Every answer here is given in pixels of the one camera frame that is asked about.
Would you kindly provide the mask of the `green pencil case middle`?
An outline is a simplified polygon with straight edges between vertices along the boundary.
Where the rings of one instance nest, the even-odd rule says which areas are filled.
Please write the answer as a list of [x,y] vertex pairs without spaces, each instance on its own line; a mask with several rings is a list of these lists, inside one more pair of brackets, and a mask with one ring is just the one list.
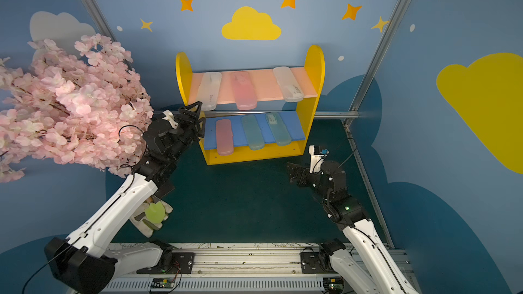
[[252,151],[263,149],[265,141],[256,117],[248,115],[242,117],[241,122],[249,148]]

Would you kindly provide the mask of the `aluminium frame post right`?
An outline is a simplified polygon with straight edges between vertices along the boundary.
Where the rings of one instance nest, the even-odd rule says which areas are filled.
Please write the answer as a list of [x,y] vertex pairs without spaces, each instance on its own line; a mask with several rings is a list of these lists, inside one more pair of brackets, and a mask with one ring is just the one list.
[[369,68],[367,69],[358,87],[358,90],[356,91],[354,99],[351,102],[351,106],[349,108],[350,116],[354,115],[356,117],[358,115],[360,106],[362,105],[363,100],[366,97],[366,94],[369,91],[369,88],[373,80],[375,79],[375,76],[377,75],[381,63],[383,62],[387,54],[387,51],[392,43],[392,40],[394,39],[394,36],[398,28],[400,27],[400,24],[409,8],[411,1],[412,0],[398,0],[396,2],[396,5],[390,16],[388,26],[386,27],[386,30],[381,36],[379,45],[377,46],[374,56],[370,62]]

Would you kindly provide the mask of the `teal pencil case right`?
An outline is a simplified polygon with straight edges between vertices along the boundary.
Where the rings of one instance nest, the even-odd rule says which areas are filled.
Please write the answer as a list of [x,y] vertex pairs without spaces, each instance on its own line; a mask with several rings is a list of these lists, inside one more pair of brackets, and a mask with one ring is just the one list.
[[266,121],[278,146],[287,146],[292,139],[283,119],[277,112],[266,114]]

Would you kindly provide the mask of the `white pencil case with label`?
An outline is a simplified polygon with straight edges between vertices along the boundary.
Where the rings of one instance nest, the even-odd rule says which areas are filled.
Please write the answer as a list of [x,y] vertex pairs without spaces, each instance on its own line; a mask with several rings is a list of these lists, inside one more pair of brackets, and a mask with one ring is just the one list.
[[289,67],[274,68],[272,73],[286,102],[300,102],[305,98],[303,90]]

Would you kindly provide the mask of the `left green circuit board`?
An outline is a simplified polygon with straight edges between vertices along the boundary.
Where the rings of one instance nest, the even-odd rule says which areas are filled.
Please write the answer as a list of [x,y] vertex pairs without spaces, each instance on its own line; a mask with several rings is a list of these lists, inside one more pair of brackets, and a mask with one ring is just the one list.
[[154,278],[151,280],[150,291],[172,291],[176,285],[174,278]]

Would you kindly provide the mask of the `right green circuit board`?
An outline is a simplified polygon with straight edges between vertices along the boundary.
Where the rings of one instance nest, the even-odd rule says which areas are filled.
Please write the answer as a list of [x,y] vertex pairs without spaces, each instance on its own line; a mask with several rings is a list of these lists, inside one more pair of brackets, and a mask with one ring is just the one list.
[[344,280],[341,277],[323,278],[323,294],[341,294],[344,290]]

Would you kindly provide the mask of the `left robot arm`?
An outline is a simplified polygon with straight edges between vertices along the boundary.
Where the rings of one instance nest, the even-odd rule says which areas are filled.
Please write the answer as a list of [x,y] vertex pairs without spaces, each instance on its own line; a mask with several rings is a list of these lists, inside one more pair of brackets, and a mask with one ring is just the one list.
[[110,250],[109,244],[146,200],[174,189],[170,177],[181,155],[204,137],[202,102],[165,111],[142,134],[147,148],[131,174],[112,197],[66,238],[53,238],[44,248],[55,279],[79,293],[100,293],[113,279],[154,268],[167,255],[168,245],[145,243]]

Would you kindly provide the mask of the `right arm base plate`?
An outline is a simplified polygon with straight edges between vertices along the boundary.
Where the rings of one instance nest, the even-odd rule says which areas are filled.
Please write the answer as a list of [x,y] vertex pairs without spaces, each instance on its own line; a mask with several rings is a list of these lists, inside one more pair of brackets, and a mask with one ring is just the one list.
[[303,274],[331,274],[329,258],[320,252],[305,250],[300,253],[300,264]]

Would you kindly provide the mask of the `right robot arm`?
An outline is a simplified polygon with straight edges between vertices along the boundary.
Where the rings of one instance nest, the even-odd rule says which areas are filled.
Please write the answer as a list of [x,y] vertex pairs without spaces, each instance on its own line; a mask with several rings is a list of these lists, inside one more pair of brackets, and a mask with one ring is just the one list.
[[351,176],[339,121],[313,124],[305,154],[205,166],[190,178],[191,233],[203,242],[317,242],[321,268],[357,293],[415,293],[385,248],[369,198]]

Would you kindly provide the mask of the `frosted white pencil case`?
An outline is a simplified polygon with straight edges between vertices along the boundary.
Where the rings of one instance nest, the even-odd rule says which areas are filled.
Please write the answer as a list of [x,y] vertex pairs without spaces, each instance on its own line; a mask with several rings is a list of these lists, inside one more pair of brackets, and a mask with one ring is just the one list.
[[197,101],[202,102],[202,111],[211,111],[217,107],[222,74],[207,72],[203,74],[197,91]]

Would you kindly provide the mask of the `yellow wooden shelf unit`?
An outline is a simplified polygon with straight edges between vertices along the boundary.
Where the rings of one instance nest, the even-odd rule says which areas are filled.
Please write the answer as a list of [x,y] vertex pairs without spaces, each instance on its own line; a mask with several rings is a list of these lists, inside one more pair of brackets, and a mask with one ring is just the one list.
[[185,53],[175,66],[183,103],[201,101],[207,115],[200,148],[208,165],[305,153],[326,75],[318,45],[301,68],[195,73]]

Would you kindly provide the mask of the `aluminium frame rail back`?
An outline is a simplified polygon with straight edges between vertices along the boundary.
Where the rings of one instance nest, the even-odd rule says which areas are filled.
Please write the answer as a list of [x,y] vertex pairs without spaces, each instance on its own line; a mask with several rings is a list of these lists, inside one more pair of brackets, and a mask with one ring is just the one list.
[[[268,114],[270,111],[224,111],[224,110],[213,110],[208,112],[203,112],[203,115],[205,117],[210,118],[217,118],[217,117],[235,117],[235,116],[243,116],[243,115],[258,115],[258,114]],[[338,112],[338,111],[315,111],[315,112],[298,112],[296,111],[296,114],[300,117],[312,117],[313,119],[317,120],[354,120],[360,117],[360,114],[356,111],[346,111],[346,112]]]

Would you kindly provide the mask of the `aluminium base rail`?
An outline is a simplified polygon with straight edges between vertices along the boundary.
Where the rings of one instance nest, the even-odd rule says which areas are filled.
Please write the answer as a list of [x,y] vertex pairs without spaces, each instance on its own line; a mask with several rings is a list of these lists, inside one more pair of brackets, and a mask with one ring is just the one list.
[[[111,243],[110,250],[145,243]],[[300,253],[324,253],[331,274],[303,274]],[[323,278],[341,277],[342,293],[417,293],[405,254],[365,243],[171,243],[169,251],[195,253],[190,274],[130,274],[111,280],[100,293],[323,293]],[[172,291],[150,291],[154,278],[174,278]]]

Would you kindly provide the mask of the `green circuit board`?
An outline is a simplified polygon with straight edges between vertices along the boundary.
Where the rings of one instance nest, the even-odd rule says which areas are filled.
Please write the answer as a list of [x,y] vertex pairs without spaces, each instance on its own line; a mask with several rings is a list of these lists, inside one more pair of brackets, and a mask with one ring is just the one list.
[[172,291],[176,285],[174,278],[154,278],[151,280],[150,291]]
[[344,280],[341,277],[323,278],[323,294],[341,294],[344,290]]

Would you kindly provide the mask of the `pink pencil case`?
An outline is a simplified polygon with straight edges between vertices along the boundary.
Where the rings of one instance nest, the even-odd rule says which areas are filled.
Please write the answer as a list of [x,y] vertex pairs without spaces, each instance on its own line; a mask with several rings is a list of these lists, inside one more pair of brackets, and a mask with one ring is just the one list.
[[249,72],[232,72],[231,87],[239,110],[253,110],[257,107],[257,95]]
[[230,119],[221,119],[216,122],[217,153],[228,156],[234,152],[234,135]]

